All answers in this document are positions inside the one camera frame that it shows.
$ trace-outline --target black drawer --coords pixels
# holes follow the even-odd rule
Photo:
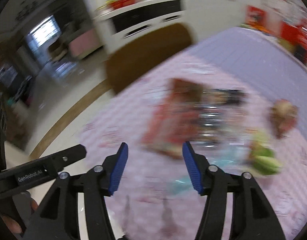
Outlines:
[[[150,7],[149,10],[151,19],[169,13],[182,11],[181,0],[155,3],[148,5],[148,7]]]
[[[175,0],[136,8],[131,11],[118,14],[111,19],[114,23],[116,32],[118,33],[141,22],[181,10],[181,0]]]

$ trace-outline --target white floor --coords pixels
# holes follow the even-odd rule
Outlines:
[[[30,154],[49,129],[84,95],[105,80],[104,61],[107,55],[98,49],[79,62],[79,69],[67,80],[66,86],[56,83],[41,71],[36,79],[33,101],[27,121],[31,137],[25,153]]]

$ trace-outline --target white wall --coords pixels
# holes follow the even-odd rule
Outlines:
[[[246,5],[261,0],[187,0],[187,16],[198,40],[244,22]]]

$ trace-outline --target human hand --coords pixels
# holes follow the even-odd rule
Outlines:
[[[31,199],[31,208],[36,211],[37,208],[38,208],[38,204],[37,202],[32,198]],[[14,233],[14,234],[21,234],[22,233],[22,230],[21,230],[21,227],[20,225],[15,221],[13,220],[12,218],[8,217],[8,216],[1,216],[3,221],[5,222],[6,226],[8,227],[8,229]]]

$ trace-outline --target window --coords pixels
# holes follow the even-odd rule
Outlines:
[[[38,47],[44,44],[47,40],[60,34],[60,29],[53,16],[49,16],[39,23],[30,34],[36,41]]]

